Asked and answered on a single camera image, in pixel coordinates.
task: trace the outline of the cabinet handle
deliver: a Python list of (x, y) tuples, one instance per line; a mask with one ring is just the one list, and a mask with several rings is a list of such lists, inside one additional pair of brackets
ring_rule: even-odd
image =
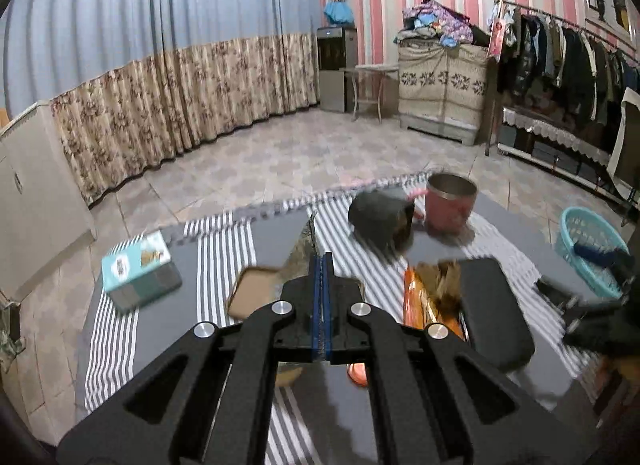
[(17, 188), (18, 192), (22, 194), (22, 182), (20, 181), (20, 177), (18, 177), (17, 172), (14, 172), (14, 181), (15, 181), (15, 188)]

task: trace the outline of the tissue box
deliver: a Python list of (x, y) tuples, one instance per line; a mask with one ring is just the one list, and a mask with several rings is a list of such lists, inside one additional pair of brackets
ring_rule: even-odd
[(159, 231), (102, 258), (104, 292), (121, 313), (181, 284), (180, 273)]

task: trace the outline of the pink mug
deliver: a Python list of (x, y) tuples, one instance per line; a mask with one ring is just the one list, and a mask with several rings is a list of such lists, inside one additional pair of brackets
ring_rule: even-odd
[[(465, 177), (448, 172), (432, 174), (427, 188), (409, 194), (414, 200), (424, 196), (427, 227), (443, 234), (458, 235), (476, 204), (478, 187)], [(414, 216), (423, 219), (416, 210)]]

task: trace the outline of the teal basket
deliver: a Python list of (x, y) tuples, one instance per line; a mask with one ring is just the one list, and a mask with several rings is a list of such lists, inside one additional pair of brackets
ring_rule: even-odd
[(595, 212), (582, 207), (569, 207), (563, 210), (560, 216), (556, 253), (574, 267), (598, 297), (620, 297), (620, 286), (609, 270), (574, 254), (574, 244), (578, 242), (603, 252), (613, 249), (628, 252), (626, 243), (619, 233)]

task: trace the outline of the clothing rack rail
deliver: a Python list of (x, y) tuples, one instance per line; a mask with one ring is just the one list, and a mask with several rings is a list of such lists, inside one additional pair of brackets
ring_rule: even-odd
[(579, 30), (591, 35), (593, 38), (595, 38), (595, 39), (597, 39), (597, 40), (599, 40), (601, 42), (604, 42), (605, 44), (608, 44), (614, 50), (620, 51), (620, 53), (622, 53), (622, 55), (626, 55), (627, 57), (629, 57), (633, 61), (634, 64), (638, 64), (638, 61), (636, 60), (636, 58), (631, 53), (628, 53), (628, 52), (624, 51), (623, 49), (620, 49), (619, 46), (616, 46), (615, 44), (613, 44), (613, 42), (601, 37), (596, 32), (591, 31), (590, 29), (585, 28), (584, 26), (580, 26), (579, 24), (576, 24), (575, 22), (572, 22), (570, 20), (564, 19), (564, 18), (556, 15), (555, 13), (545, 12), (545, 10), (540, 10), (539, 8), (534, 8), (532, 6), (527, 6), (526, 4), (520, 4), (519, 2), (514, 2), (512, 0), (494, 0), (494, 4), (500, 4), (500, 16), (502, 16), (502, 5), (505, 5), (505, 6), (515, 6), (517, 8), (522, 8), (523, 10), (529, 10), (530, 12), (534, 12), (534, 13), (541, 13), (542, 15), (547, 15), (547, 16), (551, 17), (554, 20), (558, 20), (558, 21), (564, 22), (568, 26), (571, 26), (572, 28), (579, 29)]

